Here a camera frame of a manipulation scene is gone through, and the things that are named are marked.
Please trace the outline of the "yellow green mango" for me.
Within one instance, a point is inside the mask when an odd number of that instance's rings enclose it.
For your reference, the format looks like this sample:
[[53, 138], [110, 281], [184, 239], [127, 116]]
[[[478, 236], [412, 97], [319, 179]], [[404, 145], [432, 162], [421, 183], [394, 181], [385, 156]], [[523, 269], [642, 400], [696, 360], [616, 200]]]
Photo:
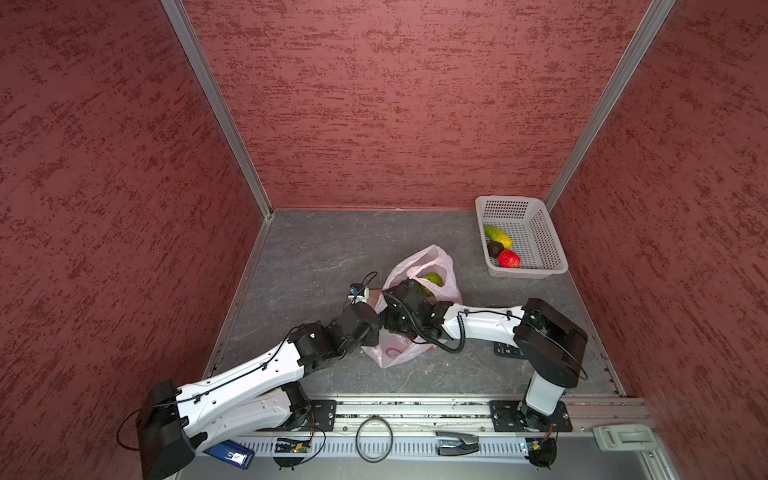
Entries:
[[496, 226], [484, 225], [483, 232], [490, 241], [500, 243], [504, 249], [510, 249], [514, 244], [511, 237]]

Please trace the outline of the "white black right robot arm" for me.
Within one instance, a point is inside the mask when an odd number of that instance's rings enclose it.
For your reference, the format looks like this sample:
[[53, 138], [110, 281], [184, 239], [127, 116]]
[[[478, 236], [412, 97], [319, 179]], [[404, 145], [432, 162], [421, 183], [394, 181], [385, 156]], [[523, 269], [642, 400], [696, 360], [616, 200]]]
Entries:
[[534, 374], [507, 416], [520, 429], [553, 426], [565, 391], [589, 378], [583, 367], [586, 332], [542, 299], [515, 307], [470, 307], [434, 300], [414, 280], [384, 290], [381, 297], [386, 308], [379, 318], [392, 333], [451, 354], [461, 353], [469, 340], [502, 344], [512, 349], [513, 358], [527, 361]]

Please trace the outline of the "pink printed plastic bag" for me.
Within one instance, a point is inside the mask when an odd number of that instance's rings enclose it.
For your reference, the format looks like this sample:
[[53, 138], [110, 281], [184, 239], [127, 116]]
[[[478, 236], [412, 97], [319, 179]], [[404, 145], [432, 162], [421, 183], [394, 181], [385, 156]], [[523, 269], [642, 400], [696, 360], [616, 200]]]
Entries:
[[[439, 274], [444, 280], [444, 286], [439, 287], [424, 279], [426, 273]], [[390, 289], [405, 280], [416, 280], [420, 284], [425, 280], [426, 288], [438, 301], [462, 302], [453, 259], [437, 245], [426, 247], [398, 263], [390, 271], [382, 289]], [[431, 344], [416, 344], [400, 334], [381, 331], [379, 345], [362, 347], [362, 350], [380, 368], [386, 369], [409, 362], [433, 348]]]

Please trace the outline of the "red fruit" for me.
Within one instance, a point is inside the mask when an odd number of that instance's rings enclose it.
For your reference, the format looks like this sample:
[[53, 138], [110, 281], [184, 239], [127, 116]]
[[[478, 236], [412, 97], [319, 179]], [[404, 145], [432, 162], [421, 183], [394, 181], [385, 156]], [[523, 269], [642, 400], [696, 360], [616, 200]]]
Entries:
[[521, 258], [512, 250], [505, 249], [497, 257], [498, 264], [501, 268], [519, 268], [521, 266]]

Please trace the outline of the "green spotted custard apple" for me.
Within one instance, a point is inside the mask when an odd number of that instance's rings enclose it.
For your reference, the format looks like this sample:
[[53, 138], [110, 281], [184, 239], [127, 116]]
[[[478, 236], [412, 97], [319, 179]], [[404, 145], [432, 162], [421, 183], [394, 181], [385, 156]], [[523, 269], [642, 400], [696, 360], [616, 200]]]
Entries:
[[443, 278], [437, 274], [437, 273], [426, 273], [423, 275], [423, 278], [428, 280], [430, 283], [437, 285], [439, 287], [444, 286], [444, 280]]

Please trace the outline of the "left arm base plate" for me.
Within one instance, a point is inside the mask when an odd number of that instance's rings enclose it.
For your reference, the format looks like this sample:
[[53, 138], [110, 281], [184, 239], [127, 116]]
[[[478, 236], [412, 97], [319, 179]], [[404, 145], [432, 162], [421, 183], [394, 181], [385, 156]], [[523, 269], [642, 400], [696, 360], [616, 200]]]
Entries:
[[338, 402], [330, 399], [313, 399], [310, 401], [310, 409], [300, 430], [310, 432], [312, 429], [321, 429], [326, 433], [334, 428]]

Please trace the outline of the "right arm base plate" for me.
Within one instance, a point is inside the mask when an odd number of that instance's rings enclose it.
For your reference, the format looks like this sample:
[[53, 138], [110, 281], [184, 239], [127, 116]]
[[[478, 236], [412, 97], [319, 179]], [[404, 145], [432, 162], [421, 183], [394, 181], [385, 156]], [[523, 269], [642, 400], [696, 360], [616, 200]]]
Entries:
[[524, 400], [493, 400], [489, 402], [494, 431], [521, 433], [570, 433], [573, 425], [564, 402], [559, 401], [554, 412], [544, 415]]

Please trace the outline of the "dark brown round fruit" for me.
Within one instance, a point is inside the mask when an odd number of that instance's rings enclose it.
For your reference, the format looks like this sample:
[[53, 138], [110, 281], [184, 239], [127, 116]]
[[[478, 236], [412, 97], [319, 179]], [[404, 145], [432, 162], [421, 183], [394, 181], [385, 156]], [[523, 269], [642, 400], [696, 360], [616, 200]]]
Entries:
[[487, 253], [490, 258], [498, 258], [499, 255], [506, 250], [504, 245], [497, 241], [490, 241], [486, 245]]

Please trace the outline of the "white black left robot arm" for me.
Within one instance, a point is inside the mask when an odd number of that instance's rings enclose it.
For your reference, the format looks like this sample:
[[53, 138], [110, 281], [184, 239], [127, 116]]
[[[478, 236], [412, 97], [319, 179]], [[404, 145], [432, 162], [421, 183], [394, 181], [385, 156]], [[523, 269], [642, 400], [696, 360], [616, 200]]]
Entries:
[[359, 302], [328, 323], [292, 328], [273, 349], [214, 377], [153, 385], [135, 421], [143, 478], [165, 479], [241, 433], [300, 426], [310, 407], [301, 379], [375, 345], [378, 333], [374, 308]]

